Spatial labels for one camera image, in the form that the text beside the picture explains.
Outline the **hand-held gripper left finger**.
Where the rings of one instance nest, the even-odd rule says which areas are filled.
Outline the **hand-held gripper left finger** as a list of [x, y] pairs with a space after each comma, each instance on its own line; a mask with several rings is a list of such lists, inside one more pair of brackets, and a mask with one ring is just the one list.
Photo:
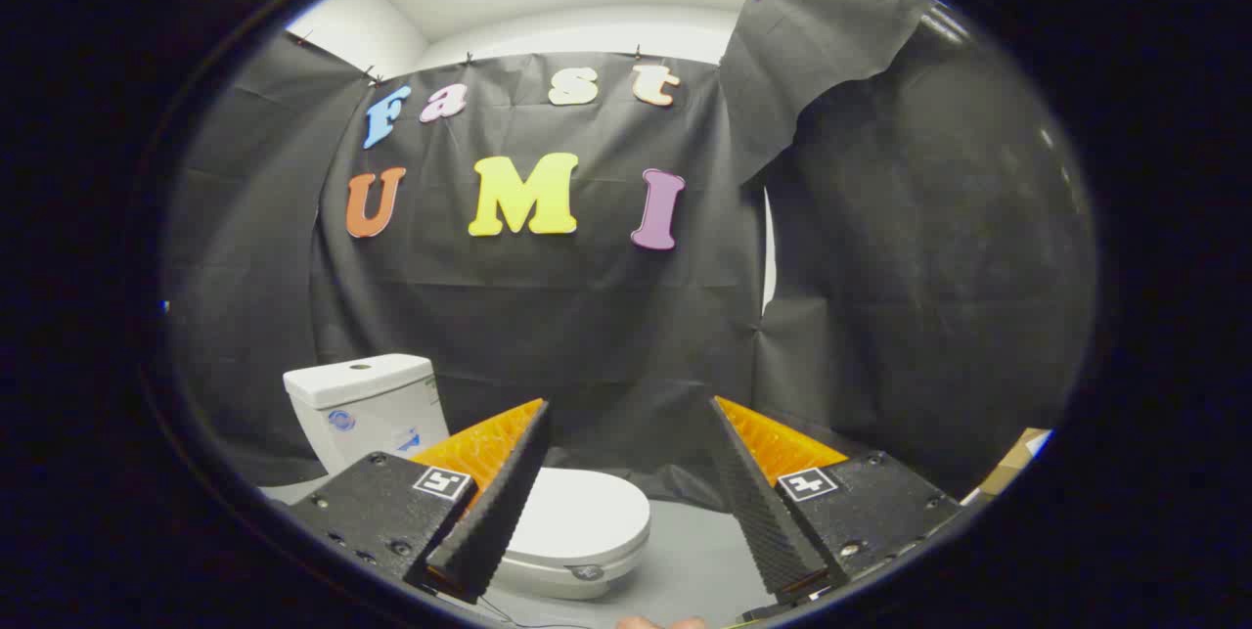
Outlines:
[[531, 400], [409, 456], [367, 452], [288, 512], [367, 570], [473, 604], [545, 464], [548, 408]]

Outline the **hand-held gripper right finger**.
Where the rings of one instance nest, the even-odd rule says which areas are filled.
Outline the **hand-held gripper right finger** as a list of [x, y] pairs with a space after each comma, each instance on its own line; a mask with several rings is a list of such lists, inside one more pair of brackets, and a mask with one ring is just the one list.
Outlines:
[[706, 429], [747, 553], [782, 606], [880, 573], [962, 514], [884, 451], [840, 452], [719, 396]]

